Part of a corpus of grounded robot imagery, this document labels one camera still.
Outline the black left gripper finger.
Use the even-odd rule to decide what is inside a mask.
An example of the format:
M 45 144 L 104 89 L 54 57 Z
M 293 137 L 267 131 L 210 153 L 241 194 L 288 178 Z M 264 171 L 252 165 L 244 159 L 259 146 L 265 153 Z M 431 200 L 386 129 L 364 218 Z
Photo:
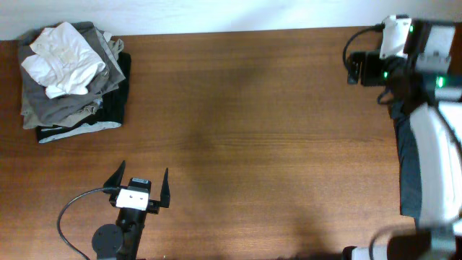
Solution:
M 170 187 L 168 182 L 169 170 L 165 169 L 160 192 L 160 207 L 168 208 L 170 206 Z
M 126 161 L 123 160 L 118 166 L 118 169 L 108 178 L 103 184 L 104 193 L 106 194 L 117 194 L 121 188 L 121 181 L 126 168 Z

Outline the dark green t-shirt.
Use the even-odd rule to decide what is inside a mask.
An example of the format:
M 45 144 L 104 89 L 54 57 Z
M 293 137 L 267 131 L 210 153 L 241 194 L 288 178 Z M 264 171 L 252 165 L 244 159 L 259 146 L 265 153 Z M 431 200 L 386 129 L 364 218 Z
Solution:
M 422 209 L 422 181 L 416 139 L 410 117 L 404 113 L 404 103 L 397 101 L 389 108 L 399 161 L 400 213 L 418 220 Z

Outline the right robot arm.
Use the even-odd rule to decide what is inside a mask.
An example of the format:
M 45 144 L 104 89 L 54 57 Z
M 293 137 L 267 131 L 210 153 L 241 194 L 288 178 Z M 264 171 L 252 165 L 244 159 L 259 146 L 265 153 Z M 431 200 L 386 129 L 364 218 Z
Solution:
M 375 51 L 344 51 L 351 85 L 382 87 L 396 134 L 400 211 L 414 225 L 386 227 L 343 259 L 461 257 L 461 26 L 391 15 L 370 27 Z

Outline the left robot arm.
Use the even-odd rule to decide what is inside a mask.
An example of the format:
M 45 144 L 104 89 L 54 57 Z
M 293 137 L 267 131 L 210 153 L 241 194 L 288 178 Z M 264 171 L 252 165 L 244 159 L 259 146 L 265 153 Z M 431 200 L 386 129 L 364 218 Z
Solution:
M 147 215 L 157 215 L 160 209 L 170 206 L 168 170 L 163 176 L 160 198 L 154 200 L 149 198 L 151 181 L 131 178 L 128 185 L 121 184 L 125 167 L 126 163 L 122 162 L 103 184 L 111 206 L 119 212 L 115 223 L 99 227 L 92 237 L 92 248 L 98 259 L 135 259 Z

